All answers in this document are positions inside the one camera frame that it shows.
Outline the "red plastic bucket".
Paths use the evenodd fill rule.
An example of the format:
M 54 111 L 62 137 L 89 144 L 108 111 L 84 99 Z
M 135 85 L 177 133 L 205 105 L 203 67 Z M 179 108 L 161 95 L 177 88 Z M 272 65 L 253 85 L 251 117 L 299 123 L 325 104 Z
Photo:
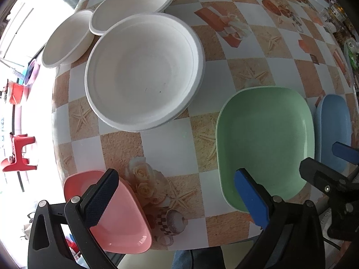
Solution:
M 8 84 L 7 99 L 12 105 L 19 105 L 26 102 L 28 98 L 28 87 L 10 81 Z

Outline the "blue plastic plate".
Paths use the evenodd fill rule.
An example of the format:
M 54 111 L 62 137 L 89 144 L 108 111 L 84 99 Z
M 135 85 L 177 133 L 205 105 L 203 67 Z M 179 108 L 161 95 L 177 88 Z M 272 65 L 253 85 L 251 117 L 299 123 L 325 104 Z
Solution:
M 337 141 L 351 144 L 350 112 L 344 98 L 326 95 L 316 108 L 314 127 L 315 160 L 338 172 L 344 172 L 347 162 L 332 153 L 332 145 Z

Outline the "cluttered side shelf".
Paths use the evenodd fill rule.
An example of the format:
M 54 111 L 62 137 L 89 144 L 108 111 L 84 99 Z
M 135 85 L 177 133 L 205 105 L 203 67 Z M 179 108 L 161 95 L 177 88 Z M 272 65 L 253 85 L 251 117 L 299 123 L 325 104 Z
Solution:
M 343 73 L 358 93 L 358 33 L 337 0 L 328 0 L 328 7 L 320 14 L 324 20 L 324 27 L 334 36 L 343 52 L 349 68 Z

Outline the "pink plastic plate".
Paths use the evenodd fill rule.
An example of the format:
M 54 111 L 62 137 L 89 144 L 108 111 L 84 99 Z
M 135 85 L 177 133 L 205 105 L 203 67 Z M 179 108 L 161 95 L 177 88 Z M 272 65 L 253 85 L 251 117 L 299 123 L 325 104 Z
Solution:
M 90 230 L 102 249 L 112 253 L 140 254 L 152 245 L 149 223 L 123 178 L 98 224 Z

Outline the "red plastic stool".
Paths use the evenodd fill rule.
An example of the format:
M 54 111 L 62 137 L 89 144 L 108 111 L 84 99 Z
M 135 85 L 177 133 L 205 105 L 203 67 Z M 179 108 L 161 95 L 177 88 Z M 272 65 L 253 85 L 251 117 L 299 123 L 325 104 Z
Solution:
M 29 159 L 22 156 L 23 147 L 34 144 L 35 137 L 29 137 L 27 134 L 14 135 L 11 132 L 10 139 L 12 155 L 1 162 L 1 170 L 3 172 L 37 170 L 37 165 L 30 165 Z

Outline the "green plastic plate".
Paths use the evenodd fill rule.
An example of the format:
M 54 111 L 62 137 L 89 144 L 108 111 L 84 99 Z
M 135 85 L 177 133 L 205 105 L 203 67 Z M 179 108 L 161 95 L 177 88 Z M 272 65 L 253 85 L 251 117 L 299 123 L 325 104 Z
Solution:
M 314 157 L 315 133 L 310 108 L 297 91 L 277 86 L 238 91 L 219 113 L 215 138 L 222 194 L 234 209 L 247 211 L 234 185 L 240 168 L 284 200 L 305 186 L 299 165 Z

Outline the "purple plastic basin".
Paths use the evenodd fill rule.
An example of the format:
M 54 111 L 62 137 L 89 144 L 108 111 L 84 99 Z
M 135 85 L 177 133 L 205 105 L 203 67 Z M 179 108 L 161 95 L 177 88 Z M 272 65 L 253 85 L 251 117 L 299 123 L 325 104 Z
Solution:
M 28 65 L 26 75 L 24 77 L 24 85 L 25 86 L 32 85 L 35 82 L 35 80 L 38 76 L 39 68 L 40 68 L 40 65 L 37 62 L 37 60 L 34 58 Z

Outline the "large white paper bowl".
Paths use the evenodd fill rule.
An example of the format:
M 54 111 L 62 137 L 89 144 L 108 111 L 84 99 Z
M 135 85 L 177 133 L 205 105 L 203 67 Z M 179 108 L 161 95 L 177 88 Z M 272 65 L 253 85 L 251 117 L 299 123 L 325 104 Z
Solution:
M 104 123 L 141 132 L 188 107 L 204 68 L 202 43 L 185 22 L 165 13 L 136 14 L 96 42 L 86 64 L 85 93 Z

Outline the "checkered patterned tablecloth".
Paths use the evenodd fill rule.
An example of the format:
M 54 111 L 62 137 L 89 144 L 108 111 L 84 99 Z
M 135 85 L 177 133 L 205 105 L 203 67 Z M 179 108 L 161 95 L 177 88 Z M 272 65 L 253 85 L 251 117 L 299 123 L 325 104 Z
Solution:
M 100 120 L 85 96 L 88 54 L 58 68 L 55 79 L 54 148 L 62 180 L 77 172 L 114 168 L 145 177 L 158 172 L 168 191 L 147 184 L 134 192 L 147 208 L 171 208 L 185 219 L 154 249 L 225 245 L 258 235 L 248 214 L 221 193 L 215 145 L 219 112 L 234 93 L 252 86 L 295 89 L 315 110 L 333 93 L 346 101 L 352 144 L 358 145 L 358 103 L 338 43 L 320 21 L 313 0 L 173 0 L 166 12 L 199 36 L 206 56 L 203 84 L 177 119 L 141 133 L 118 131 Z

